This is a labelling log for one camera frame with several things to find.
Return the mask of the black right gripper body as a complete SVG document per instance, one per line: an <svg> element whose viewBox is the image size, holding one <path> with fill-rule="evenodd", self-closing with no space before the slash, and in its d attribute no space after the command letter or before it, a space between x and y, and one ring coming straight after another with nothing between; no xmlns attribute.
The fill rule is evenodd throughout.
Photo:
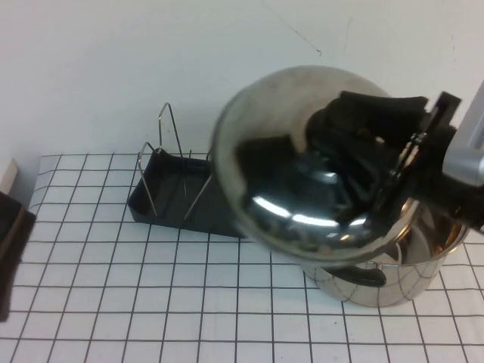
<svg viewBox="0 0 484 363"><path fill-rule="evenodd" d="M417 200L475 231L483 230L483 96L477 95L460 127L450 124L461 100L443 92L422 132L396 164L377 203Z"/></svg>

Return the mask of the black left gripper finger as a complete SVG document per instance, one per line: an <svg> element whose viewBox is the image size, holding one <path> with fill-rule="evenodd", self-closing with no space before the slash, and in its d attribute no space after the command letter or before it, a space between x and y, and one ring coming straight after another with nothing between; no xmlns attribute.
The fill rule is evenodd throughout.
<svg viewBox="0 0 484 363"><path fill-rule="evenodd" d="M1 192L1 322L8 320L17 267L36 222L36 215Z"/></svg>

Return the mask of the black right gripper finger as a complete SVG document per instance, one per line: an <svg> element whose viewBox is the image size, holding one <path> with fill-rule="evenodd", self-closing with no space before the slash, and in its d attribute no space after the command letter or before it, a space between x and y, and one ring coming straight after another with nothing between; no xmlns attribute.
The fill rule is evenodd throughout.
<svg viewBox="0 0 484 363"><path fill-rule="evenodd" d="M360 112L376 118L389 118L410 123L418 123L425 115L428 99L423 96L409 98L393 98L374 95L364 95L343 91L342 101L350 103Z"/></svg>
<svg viewBox="0 0 484 363"><path fill-rule="evenodd" d="M347 196L334 198L334 221L340 227L349 226L356 219L369 219L370 222L388 225L392 216L386 209L378 209L379 197L370 200L352 200Z"/></svg>

